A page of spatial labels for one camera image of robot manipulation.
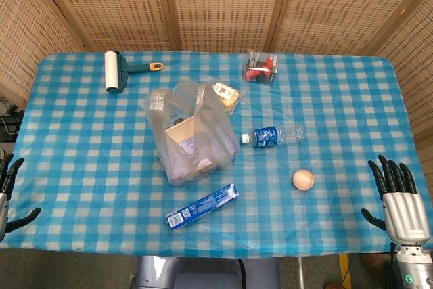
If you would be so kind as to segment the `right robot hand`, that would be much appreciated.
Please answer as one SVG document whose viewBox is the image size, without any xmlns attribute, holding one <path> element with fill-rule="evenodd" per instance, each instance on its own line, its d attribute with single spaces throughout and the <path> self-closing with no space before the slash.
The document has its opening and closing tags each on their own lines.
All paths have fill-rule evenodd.
<svg viewBox="0 0 433 289">
<path fill-rule="evenodd" d="M 366 208 L 361 214 L 373 226 L 385 231 L 392 242 L 402 246 L 421 246 L 431 238 L 428 216 L 422 196 L 406 164 L 379 155 L 381 166 L 370 160 L 380 195 L 384 218 L 374 217 Z"/>
</svg>

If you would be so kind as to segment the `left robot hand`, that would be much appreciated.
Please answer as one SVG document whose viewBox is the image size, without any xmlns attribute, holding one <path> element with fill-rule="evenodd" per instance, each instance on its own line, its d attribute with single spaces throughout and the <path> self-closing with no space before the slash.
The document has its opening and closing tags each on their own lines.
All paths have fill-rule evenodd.
<svg viewBox="0 0 433 289">
<path fill-rule="evenodd" d="M 1 159 L 1 241 L 3 241 L 5 234 L 28 225 L 41 213 L 41 208 L 35 208 L 21 219 L 8 221 L 9 203 L 12 198 L 16 175 L 24 162 L 23 158 L 19 158 L 9 166 L 13 157 L 14 155 L 11 153 Z"/>
</svg>

